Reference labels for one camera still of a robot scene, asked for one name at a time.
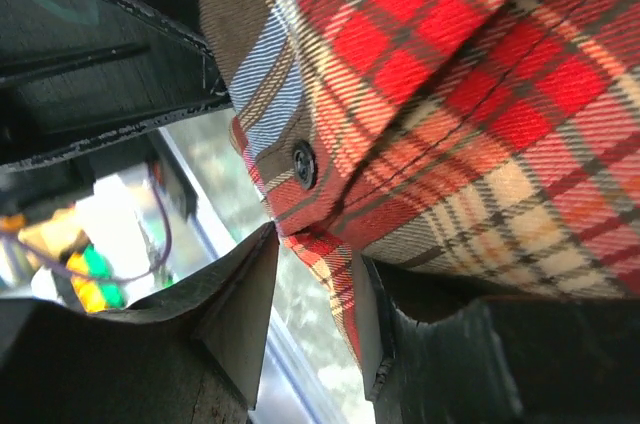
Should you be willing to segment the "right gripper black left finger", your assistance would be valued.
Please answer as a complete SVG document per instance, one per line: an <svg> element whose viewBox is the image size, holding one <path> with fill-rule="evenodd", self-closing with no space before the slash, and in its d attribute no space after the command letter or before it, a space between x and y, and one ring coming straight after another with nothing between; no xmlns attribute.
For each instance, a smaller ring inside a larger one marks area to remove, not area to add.
<svg viewBox="0 0 640 424"><path fill-rule="evenodd" d="M275 287L273 224L131 307L1 303L5 423L243 423L257 403Z"/></svg>

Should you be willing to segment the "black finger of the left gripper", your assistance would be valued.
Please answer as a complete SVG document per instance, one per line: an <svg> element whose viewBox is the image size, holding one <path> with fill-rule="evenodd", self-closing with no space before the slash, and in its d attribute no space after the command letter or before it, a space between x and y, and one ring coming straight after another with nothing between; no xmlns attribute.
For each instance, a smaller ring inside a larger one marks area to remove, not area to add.
<svg viewBox="0 0 640 424"><path fill-rule="evenodd" d="M1 0L1 167L230 107L197 0Z"/></svg>

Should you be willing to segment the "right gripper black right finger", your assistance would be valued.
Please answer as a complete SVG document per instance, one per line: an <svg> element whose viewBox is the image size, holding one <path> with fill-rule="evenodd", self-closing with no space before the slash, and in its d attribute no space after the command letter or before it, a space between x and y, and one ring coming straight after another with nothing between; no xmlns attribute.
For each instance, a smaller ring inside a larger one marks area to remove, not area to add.
<svg viewBox="0 0 640 424"><path fill-rule="evenodd" d="M352 262L379 423L635 423L639 303L514 295Z"/></svg>

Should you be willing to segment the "red plaid long sleeve shirt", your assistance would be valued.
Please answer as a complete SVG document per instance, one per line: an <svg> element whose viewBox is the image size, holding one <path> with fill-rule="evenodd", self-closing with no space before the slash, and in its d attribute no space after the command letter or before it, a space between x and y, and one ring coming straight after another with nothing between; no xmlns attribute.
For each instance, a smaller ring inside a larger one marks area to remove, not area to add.
<svg viewBox="0 0 640 424"><path fill-rule="evenodd" d="M358 354L351 260L639 291L639 0L199 0L232 141Z"/></svg>

